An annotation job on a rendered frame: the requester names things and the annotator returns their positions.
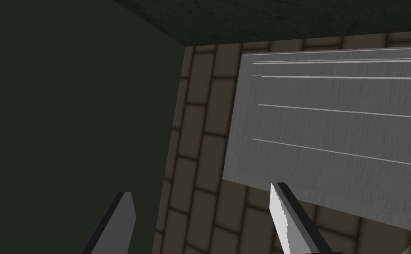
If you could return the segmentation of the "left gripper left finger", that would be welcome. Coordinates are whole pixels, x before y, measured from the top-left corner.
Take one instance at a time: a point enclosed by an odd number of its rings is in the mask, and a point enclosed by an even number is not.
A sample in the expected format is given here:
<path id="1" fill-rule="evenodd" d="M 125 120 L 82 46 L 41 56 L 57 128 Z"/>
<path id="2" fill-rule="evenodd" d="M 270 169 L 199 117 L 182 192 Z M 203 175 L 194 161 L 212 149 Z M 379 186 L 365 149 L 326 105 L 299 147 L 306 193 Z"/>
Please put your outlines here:
<path id="1" fill-rule="evenodd" d="M 127 254 L 135 221 L 131 192 L 117 193 L 81 254 Z"/>

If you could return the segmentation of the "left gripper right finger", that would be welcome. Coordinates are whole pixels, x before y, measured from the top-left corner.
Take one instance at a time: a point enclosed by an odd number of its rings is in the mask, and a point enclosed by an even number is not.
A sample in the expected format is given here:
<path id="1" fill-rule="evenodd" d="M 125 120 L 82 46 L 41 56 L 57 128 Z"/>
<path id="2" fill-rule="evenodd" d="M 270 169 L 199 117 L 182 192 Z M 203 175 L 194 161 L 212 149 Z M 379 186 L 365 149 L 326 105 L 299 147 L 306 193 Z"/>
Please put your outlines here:
<path id="1" fill-rule="evenodd" d="M 269 211 L 284 254 L 333 253 L 285 183 L 271 183 Z"/>

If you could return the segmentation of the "grey steel appliance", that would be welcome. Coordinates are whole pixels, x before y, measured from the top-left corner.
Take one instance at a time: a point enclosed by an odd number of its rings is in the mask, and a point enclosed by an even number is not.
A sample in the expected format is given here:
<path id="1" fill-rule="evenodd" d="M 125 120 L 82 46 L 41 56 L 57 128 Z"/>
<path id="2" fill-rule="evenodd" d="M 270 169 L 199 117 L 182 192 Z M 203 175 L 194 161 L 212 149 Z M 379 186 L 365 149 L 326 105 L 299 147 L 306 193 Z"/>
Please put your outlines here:
<path id="1" fill-rule="evenodd" d="M 223 178 L 411 231 L 411 47 L 244 54 Z"/>

